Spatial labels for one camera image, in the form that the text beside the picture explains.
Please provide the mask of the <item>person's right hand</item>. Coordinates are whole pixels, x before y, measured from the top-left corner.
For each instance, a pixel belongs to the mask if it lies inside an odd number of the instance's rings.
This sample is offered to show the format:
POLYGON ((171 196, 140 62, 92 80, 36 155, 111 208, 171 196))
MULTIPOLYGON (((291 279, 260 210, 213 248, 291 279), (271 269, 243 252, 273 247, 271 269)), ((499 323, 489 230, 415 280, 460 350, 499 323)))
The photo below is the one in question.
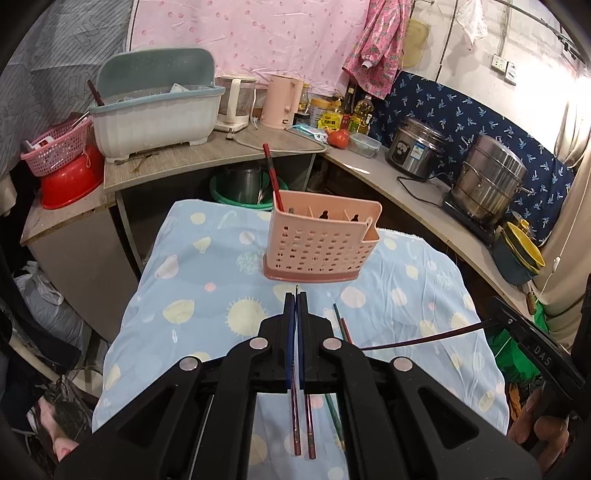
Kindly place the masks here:
POLYGON ((545 388, 536 389, 528 398, 517 420, 509 428, 510 440, 523 446, 531 434, 546 446, 537 456, 543 473, 549 471, 562 458, 570 442, 569 421, 541 414, 540 405, 545 399, 545 388))

